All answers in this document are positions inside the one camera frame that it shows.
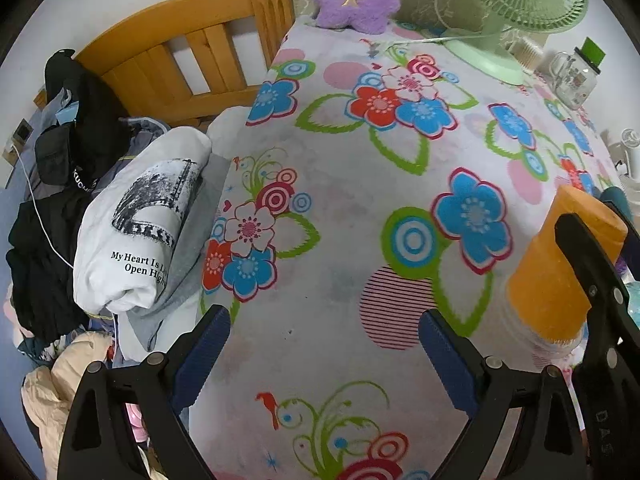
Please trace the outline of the white printed t-shirt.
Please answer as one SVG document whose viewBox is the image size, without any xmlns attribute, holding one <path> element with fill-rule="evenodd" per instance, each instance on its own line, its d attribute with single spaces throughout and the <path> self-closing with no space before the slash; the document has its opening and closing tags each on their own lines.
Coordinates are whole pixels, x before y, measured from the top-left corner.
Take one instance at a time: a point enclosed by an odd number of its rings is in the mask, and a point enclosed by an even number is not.
<svg viewBox="0 0 640 480">
<path fill-rule="evenodd" d="M 172 253 L 212 154 L 198 129 L 151 142 L 84 213 L 73 263 L 74 300 L 91 315 L 149 309 L 166 286 Z"/>
</svg>

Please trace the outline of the white floor fan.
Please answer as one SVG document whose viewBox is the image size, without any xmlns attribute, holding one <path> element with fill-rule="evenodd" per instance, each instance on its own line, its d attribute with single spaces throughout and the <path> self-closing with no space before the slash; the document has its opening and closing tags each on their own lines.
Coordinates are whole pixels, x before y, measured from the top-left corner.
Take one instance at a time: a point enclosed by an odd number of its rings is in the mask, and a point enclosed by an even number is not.
<svg viewBox="0 0 640 480">
<path fill-rule="evenodd" d="M 608 150 L 616 172 L 631 182 L 639 183 L 640 179 L 640 136 L 637 130 L 626 128 L 620 138 L 612 143 Z"/>
</svg>

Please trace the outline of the wooden chair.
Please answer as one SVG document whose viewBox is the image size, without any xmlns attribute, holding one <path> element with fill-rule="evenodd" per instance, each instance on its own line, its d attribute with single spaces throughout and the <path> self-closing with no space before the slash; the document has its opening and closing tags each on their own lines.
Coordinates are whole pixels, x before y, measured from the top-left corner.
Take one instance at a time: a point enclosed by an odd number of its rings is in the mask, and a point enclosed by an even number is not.
<svg viewBox="0 0 640 480">
<path fill-rule="evenodd" d="M 70 49 L 131 114 L 195 124 L 253 103 L 293 21 L 292 0 L 49 0 L 28 65 Z"/>
</svg>

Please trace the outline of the black clothing pile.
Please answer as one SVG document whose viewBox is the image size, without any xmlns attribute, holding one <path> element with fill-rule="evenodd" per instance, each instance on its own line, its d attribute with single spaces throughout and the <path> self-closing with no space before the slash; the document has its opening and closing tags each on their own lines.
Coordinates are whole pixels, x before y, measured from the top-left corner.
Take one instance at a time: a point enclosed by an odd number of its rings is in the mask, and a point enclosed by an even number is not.
<svg viewBox="0 0 640 480">
<path fill-rule="evenodd" d="M 20 325 L 51 342 L 87 322 L 74 300 L 72 263 L 92 194 L 128 151 L 127 112 L 70 50 L 44 69 L 48 117 L 35 143 L 35 182 L 9 232 L 6 262 Z"/>
</svg>

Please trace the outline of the green cup on jar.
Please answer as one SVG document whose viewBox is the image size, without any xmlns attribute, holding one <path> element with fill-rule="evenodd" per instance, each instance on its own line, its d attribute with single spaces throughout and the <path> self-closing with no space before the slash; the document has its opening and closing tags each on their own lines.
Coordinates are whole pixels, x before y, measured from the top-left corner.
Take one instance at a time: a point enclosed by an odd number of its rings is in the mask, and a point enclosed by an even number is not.
<svg viewBox="0 0 640 480">
<path fill-rule="evenodd" d="M 605 58 L 605 52 L 589 37 L 587 37 L 580 48 L 582 57 L 597 72 L 600 72 L 600 65 Z"/>
</svg>

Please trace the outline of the purple plastic cup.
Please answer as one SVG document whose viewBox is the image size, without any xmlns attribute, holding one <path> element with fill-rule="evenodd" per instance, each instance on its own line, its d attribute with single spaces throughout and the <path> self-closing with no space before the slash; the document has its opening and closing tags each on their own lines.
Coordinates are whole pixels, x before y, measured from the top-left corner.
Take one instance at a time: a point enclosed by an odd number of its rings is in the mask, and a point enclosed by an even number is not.
<svg viewBox="0 0 640 480">
<path fill-rule="evenodd" d="M 635 282 L 639 281 L 639 245 L 626 244 L 620 251 L 615 263 L 615 270 L 621 278 L 629 278 Z"/>
</svg>

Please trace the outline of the teal glitter cup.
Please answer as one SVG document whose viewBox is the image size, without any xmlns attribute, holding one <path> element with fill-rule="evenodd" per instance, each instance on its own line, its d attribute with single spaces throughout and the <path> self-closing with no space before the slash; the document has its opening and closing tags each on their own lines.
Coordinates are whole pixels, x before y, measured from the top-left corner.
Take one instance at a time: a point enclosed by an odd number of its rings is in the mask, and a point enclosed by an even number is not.
<svg viewBox="0 0 640 480">
<path fill-rule="evenodd" d="M 640 327 L 640 283 L 637 281 L 625 284 L 629 300 L 627 312 L 638 327 Z"/>
</svg>

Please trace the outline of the orange plastic cup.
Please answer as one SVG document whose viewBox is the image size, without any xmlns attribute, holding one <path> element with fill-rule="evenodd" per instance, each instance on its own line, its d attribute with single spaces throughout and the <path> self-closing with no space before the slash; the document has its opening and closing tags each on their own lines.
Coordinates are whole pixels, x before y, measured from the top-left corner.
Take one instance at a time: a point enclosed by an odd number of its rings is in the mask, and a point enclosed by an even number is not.
<svg viewBox="0 0 640 480">
<path fill-rule="evenodd" d="M 578 214 L 615 262 L 628 228 L 617 214 L 588 193 L 562 185 L 538 234 L 506 282 L 506 299 L 518 320 L 550 344 L 567 344 L 586 322 L 590 308 L 567 258 L 555 243 L 554 226 L 561 214 Z"/>
</svg>

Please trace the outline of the teal cup with orange rim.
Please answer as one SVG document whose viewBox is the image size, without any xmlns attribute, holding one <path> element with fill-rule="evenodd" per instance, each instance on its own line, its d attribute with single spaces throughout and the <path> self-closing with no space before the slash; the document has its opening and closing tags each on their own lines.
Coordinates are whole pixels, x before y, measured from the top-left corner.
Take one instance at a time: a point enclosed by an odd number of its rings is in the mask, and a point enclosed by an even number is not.
<svg viewBox="0 0 640 480">
<path fill-rule="evenodd" d="M 634 220 L 632 220 L 628 200 L 623 190 L 617 186 L 610 186 L 600 194 L 600 201 L 605 203 L 606 206 L 610 207 L 620 216 L 627 226 L 628 235 L 633 240 L 638 240 L 639 234 L 634 226 Z"/>
</svg>

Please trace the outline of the floral tablecloth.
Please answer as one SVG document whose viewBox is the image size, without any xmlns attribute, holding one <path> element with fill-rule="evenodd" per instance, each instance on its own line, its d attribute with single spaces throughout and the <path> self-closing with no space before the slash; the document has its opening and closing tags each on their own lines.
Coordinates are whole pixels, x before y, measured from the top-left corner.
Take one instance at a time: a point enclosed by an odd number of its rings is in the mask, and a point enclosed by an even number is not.
<svg viewBox="0 0 640 480">
<path fill-rule="evenodd" d="M 463 428 L 419 340 L 437 309 L 538 370 L 504 285 L 556 190 L 618 183 L 590 120 L 539 77 L 509 86 L 411 27 L 300 18 L 231 160 L 202 306 L 230 336 L 190 415 L 221 479 L 425 479 Z"/>
</svg>

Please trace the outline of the cotton swab container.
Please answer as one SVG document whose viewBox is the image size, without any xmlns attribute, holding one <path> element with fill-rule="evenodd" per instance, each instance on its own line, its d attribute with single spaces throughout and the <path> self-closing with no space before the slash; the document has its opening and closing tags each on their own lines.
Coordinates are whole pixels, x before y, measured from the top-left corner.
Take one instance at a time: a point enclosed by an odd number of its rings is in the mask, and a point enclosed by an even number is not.
<svg viewBox="0 0 640 480">
<path fill-rule="evenodd" d="M 542 50 L 541 45 L 528 37 L 515 39 L 508 47 L 508 52 L 518 61 L 524 72 L 529 75 L 533 75 L 536 72 L 536 69 L 544 59 L 544 50 Z"/>
</svg>

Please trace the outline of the green desk fan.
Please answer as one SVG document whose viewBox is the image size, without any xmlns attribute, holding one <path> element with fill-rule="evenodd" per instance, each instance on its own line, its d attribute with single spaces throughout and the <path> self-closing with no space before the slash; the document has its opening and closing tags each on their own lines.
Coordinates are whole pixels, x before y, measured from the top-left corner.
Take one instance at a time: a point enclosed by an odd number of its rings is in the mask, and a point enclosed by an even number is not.
<svg viewBox="0 0 640 480">
<path fill-rule="evenodd" d="M 446 49 L 480 72 L 505 84 L 519 86 L 524 70 L 500 44 L 503 29 L 555 34 L 576 26 L 585 16 L 588 0 L 474 0 L 486 13 L 479 32 L 447 32 Z"/>
</svg>

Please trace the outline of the beige jacket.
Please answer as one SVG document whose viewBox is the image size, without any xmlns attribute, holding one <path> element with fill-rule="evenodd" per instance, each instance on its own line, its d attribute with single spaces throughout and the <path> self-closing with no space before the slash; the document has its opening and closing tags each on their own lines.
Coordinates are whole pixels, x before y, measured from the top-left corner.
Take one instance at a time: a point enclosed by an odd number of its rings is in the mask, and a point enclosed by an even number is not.
<svg viewBox="0 0 640 480">
<path fill-rule="evenodd" d="M 47 479 L 58 478 L 67 417 L 82 375 L 91 362 L 105 361 L 112 341 L 107 333 L 83 333 L 51 367 L 37 367 L 25 377 L 21 388 L 23 408 L 38 429 Z"/>
</svg>

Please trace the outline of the glass mason jar mug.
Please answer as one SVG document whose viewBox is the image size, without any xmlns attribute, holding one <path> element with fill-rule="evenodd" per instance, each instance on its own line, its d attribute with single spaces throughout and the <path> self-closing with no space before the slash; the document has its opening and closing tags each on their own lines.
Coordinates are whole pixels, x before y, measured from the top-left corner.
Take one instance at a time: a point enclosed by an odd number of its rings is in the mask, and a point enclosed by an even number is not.
<svg viewBox="0 0 640 480">
<path fill-rule="evenodd" d="M 597 84 L 600 68 L 578 48 L 573 53 L 558 52 L 549 63 L 551 88 L 570 110 L 578 110 Z"/>
</svg>

